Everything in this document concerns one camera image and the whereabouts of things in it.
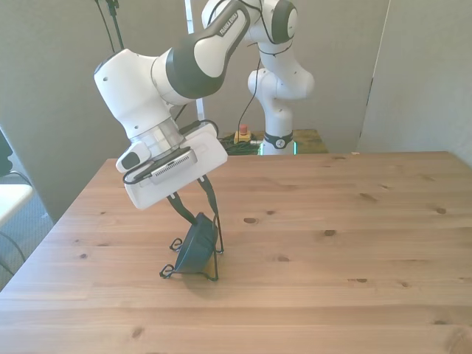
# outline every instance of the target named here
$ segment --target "table surface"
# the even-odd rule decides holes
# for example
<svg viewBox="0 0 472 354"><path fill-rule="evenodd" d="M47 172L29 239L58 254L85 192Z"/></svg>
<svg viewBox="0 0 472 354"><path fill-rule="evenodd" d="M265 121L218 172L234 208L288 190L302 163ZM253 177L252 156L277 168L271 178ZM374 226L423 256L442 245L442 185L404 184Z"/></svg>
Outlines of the table surface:
<svg viewBox="0 0 472 354"><path fill-rule="evenodd" d="M472 353L472 171L447 153L234 157L219 282L159 278L188 225L114 161L0 293L0 353ZM209 214L191 184L181 197Z"/></svg>

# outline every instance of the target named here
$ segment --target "black wire stand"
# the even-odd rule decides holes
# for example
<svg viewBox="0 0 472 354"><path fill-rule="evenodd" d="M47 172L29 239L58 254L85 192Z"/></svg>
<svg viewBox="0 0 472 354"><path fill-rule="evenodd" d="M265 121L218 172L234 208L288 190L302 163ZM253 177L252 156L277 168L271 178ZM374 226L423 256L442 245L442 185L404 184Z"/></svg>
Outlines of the black wire stand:
<svg viewBox="0 0 472 354"><path fill-rule="evenodd" d="M217 254L223 254L224 253L224 247L223 247L223 236L221 234L221 223L220 223L220 217L218 215L215 215L213 218L213 230L215 233L215 242L213 243L213 262L215 264L215 276L211 276L210 274L206 273L205 271L197 271L197 272L186 272L186 271L177 271L175 266L172 264L167 264L159 273L161 278L164 279L169 279L173 274L185 274L185 275L204 275L208 280L211 280L212 282L216 282L219 279L218 275L218 258ZM216 244L218 243L218 239L220 239L220 249L216 248ZM184 241L181 238L176 238L172 244L169 246L169 249L179 253L181 250L182 245L184 244Z"/></svg>
<svg viewBox="0 0 472 354"><path fill-rule="evenodd" d="M200 274L204 275L208 280L211 280L213 282L216 282L219 279L218 275L218 254L223 254L224 253L224 246L223 246L223 235L221 231L221 222L220 222L220 215L218 211L218 205L216 202L216 196L215 196L215 191L213 190L213 187L208 179L208 177L202 176L199 180L198 183L201 185L201 187L204 189L204 191L207 194L208 197L208 202L210 206L212 207L213 212L215 213L215 216L213 217L213 222L212 222L212 232L213 232L213 241L212 241L212 253L210 255L213 256L213 262L215 265L215 275L212 277L210 274L208 274L205 271L179 271L178 268L180 267L180 264L172 265L172 264L167 264L159 273L161 278L164 279L169 279L171 276L174 274ZM184 205L181 202L180 197L178 196L177 193L172 194L167 198L173 208L187 221L189 221L192 225L196 225L197 221L195 217L192 215L192 213L187 210ZM220 240L220 248L217 249L216 244L218 243L218 239ZM184 245L184 241L177 237L169 246L169 249L171 251L174 251L176 253L179 253L182 249L182 246Z"/></svg>

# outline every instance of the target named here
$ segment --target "floor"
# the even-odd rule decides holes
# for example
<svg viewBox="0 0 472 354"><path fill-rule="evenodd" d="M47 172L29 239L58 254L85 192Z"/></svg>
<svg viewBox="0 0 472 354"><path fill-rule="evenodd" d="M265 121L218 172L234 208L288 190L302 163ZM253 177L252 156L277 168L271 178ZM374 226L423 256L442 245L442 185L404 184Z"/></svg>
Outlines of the floor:
<svg viewBox="0 0 472 354"><path fill-rule="evenodd" d="M0 184L20 184L22 180L16 176L0 179ZM23 250L26 257L38 247L52 228L51 218L47 215L38 195L32 200L0 231L14 239ZM13 271L17 271L23 261L16 249L0 236L0 255L8 263ZM0 267L0 291L10 281L10 274Z"/></svg>

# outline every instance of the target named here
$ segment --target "wood knot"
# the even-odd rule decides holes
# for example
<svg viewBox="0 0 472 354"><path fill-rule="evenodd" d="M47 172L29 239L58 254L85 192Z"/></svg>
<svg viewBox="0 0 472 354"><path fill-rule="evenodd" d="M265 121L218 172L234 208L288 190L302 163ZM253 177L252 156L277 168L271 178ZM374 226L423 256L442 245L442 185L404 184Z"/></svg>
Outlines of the wood knot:
<svg viewBox="0 0 472 354"><path fill-rule="evenodd" d="M428 176L428 175L420 175L420 177L422 179L424 179L425 181L429 181L429 182L435 182L436 181L434 178L432 178L431 176Z"/></svg>
<svg viewBox="0 0 472 354"><path fill-rule="evenodd" d="M281 254L279 257L277 257L277 260L279 262L290 262L290 258L288 258L287 256L284 256L283 254Z"/></svg>
<svg viewBox="0 0 472 354"><path fill-rule="evenodd" d="M378 200L375 199L374 197L372 197L370 194L368 193L359 193L359 195L366 201L371 201L373 203L377 203Z"/></svg>
<svg viewBox="0 0 472 354"><path fill-rule="evenodd" d="M258 223L258 220L254 218L245 218L244 222L245 223Z"/></svg>
<svg viewBox="0 0 472 354"><path fill-rule="evenodd" d="M143 327L136 327L131 334L131 338L138 339L144 333L144 331L145 329Z"/></svg>

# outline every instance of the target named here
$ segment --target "gray wall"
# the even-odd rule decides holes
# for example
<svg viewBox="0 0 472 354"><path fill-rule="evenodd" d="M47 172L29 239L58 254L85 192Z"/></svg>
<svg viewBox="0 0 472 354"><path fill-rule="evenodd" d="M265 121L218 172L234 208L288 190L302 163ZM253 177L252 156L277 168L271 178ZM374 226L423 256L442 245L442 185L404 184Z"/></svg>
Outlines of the gray wall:
<svg viewBox="0 0 472 354"><path fill-rule="evenodd" d="M289 103L295 128L315 128L332 152L356 149L365 117L375 59L389 0L293 0L299 9L294 50L316 80L313 98ZM207 0L192 0L196 27ZM235 131L251 95L249 73L256 69L257 47L242 47L229 64L220 92L205 102L206 117L222 131ZM245 122L264 129L263 111L256 101Z"/></svg>
<svg viewBox="0 0 472 354"><path fill-rule="evenodd" d="M472 1L392 0L359 150L472 165Z"/></svg>
<svg viewBox="0 0 472 354"><path fill-rule="evenodd" d="M160 55L187 32L183 0L120 5L133 51ZM0 125L57 220L102 163L128 147L93 81L111 54L108 38L93 0L2 0L0 33Z"/></svg>

